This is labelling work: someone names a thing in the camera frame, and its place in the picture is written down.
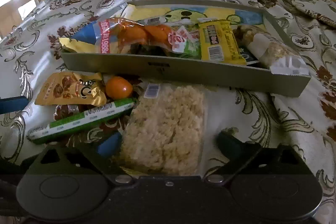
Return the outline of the clear nut bar packet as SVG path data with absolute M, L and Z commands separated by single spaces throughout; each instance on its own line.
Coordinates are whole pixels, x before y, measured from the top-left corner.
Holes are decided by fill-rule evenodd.
M 269 32 L 253 25 L 233 29 L 237 43 L 247 48 L 274 75 L 309 75 L 302 57 Z

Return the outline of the floral satin bed quilt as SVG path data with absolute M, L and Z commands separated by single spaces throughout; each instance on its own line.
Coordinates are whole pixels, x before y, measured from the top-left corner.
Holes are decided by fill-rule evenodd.
M 1 40 L 1 96 L 26 96 L 28 108 L 1 116 L 1 158 L 21 163 L 42 146 L 27 139 L 30 129 L 49 122 L 53 108 L 34 100 L 45 80 L 65 66 L 59 38 L 130 0 L 44 0 Z M 240 140 L 263 147 L 291 145 L 322 186 L 317 212 L 335 223 L 335 2 L 332 0 L 216 0 L 268 11 L 290 37 L 311 73 L 298 98 L 238 89 L 215 89 L 209 126 L 230 129 Z

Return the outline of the dark seaweed snack packet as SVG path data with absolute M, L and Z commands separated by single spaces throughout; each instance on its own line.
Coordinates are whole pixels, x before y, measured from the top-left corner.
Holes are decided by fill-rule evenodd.
M 146 56 L 163 56 L 169 57 L 170 51 L 160 46 L 148 46 L 142 44 L 132 44 L 128 54 L 132 55 L 146 55 Z

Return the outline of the green white stick packet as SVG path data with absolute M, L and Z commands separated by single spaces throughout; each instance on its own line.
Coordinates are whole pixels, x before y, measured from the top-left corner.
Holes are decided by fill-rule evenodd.
M 33 128 L 28 132 L 27 139 L 35 144 L 48 143 L 61 136 L 91 129 L 102 122 L 118 117 L 121 113 L 132 109 L 134 105 L 135 99 L 133 98 L 107 103 L 50 124 Z

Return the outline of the orange fruit snack bag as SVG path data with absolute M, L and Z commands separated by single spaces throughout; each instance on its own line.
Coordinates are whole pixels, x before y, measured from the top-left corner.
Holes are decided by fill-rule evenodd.
M 171 51 L 174 30 L 165 25 L 148 25 L 124 18 L 109 18 L 93 25 L 100 53 L 127 53 L 132 45 L 158 46 Z

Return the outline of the colourful cartoon drawing liner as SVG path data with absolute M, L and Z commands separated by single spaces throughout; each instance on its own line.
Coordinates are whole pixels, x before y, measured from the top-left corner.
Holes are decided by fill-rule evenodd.
M 259 12 L 212 6 L 127 5 L 120 15 L 112 18 L 124 18 L 148 25 L 165 24 L 169 27 L 188 24 L 198 25 L 212 20 L 225 20 L 230 25 L 264 26 L 263 17 Z M 88 24 L 70 38 L 62 36 L 59 39 L 62 48 L 76 53 L 100 53 L 93 29 L 93 25 L 99 21 L 102 20 L 96 20 Z

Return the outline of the yellow snack bar packet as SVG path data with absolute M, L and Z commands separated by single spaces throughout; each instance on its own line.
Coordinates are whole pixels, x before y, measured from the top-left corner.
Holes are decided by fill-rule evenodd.
M 225 20 L 199 23 L 201 60 L 213 63 L 246 65 L 231 26 Z

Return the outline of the wooden bed rail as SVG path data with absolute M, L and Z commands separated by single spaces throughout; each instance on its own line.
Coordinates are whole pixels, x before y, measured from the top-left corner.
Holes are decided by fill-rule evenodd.
M 22 23 L 18 9 L 31 0 L 11 0 L 1 6 L 1 38 L 8 35 L 14 27 Z

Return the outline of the grey cardboard tray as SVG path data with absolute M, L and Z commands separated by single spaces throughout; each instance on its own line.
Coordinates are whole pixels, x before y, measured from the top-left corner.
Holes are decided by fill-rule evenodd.
M 71 71 L 121 73 L 140 77 L 212 86 L 230 86 L 299 97 L 310 75 L 276 75 L 264 68 L 219 64 L 175 57 L 74 53 L 61 51 Z

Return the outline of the white green noodle snack pouch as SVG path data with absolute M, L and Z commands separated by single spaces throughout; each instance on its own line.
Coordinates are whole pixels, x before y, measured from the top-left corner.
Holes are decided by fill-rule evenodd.
M 185 59 L 201 59 L 199 28 L 196 24 L 171 26 L 168 35 L 171 55 Z

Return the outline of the golden brown snack packet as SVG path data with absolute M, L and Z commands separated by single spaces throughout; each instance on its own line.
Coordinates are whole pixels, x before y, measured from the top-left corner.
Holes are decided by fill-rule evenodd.
M 75 72 L 58 72 L 50 75 L 35 100 L 35 104 L 41 106 L 102 106 L 106 102 L 101 73 L 81 75 Z

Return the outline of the small orange fruit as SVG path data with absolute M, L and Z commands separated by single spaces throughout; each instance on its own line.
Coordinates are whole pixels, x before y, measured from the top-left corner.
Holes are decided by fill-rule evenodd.
M 133 87 L 126 79 L 114 76 L 105 83 L 105 92 L 113 100 L 121 100 L 131 96 Z

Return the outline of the rice cracker clear packet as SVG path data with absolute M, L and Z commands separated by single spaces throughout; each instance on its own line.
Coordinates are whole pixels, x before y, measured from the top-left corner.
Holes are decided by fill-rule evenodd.
M 205 94 L 201 88 L 148 84 L 122 135 L 120 163 L 147 174 L 196 174 L 205 116 Z

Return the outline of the dark blue milk powder sachet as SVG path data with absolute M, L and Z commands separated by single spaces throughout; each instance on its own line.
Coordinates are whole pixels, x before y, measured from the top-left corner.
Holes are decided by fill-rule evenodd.
M 241 55 L 249 66 L 259 63 L 259 60 L 250 51 L 242 51 Z

